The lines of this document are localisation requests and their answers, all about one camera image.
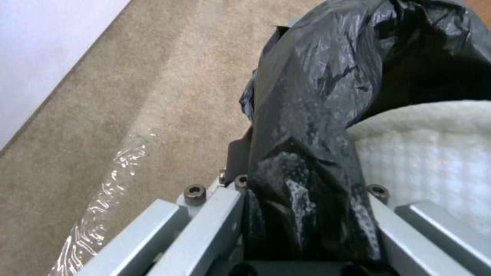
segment bolt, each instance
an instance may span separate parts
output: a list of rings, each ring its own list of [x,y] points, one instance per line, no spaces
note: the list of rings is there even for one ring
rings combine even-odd
[[[390,194],[389,191],[384,186],[378,184],[372,184],[367,186],[367,190],[374,197],[380,200],[383,204],[387,205]]]
[[[206,201],[206,188],[202,185],[189,185],[184,190],[184,201],[192,206],[199,206]]]
[[[241,174],[235,178],[235,190],[237,191],[245,191],[247,188],[247,175]]]
[[[225,169],[224,168],[220,170],[220,173],[218,173],[218,182],[222,185],[225,184]]]

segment black plastic bag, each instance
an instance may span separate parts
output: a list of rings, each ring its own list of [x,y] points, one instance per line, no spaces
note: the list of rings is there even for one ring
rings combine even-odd
[[[252,120],[246,256],[383,260],[345,129],[410,104],[491,98],[491,35],[449,0],[331,0],[278,27],[240,100]]]

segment clear plastic sheet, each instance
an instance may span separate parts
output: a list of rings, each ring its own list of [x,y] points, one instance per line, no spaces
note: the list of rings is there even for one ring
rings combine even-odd
[[[129,135],[123,148],[117,152],[96,195],[89,202],[70,235],[49,276],[71,276],[107,243],[108,222],[113,218],[127,188],[133,184],[135,168],[147,155],[149,143],[156,135],[151,129],[144,135]]]

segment white wall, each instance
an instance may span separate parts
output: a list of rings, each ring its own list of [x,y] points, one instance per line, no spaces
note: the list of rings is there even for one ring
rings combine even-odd
[[[129,0],[0,0],[0,149]]]

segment floor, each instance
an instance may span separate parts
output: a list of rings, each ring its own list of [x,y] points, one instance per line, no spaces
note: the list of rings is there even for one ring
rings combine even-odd
[[[249,126],[237,101],[274,25],[319,2],[132,0],[0,154],[0,270],[48,272],[106,181],[124,191],[106,241],[156,198],[208,185]],[[491,4],[469,2],[491,25]],[[115,157],[135,139],[127,171]]]

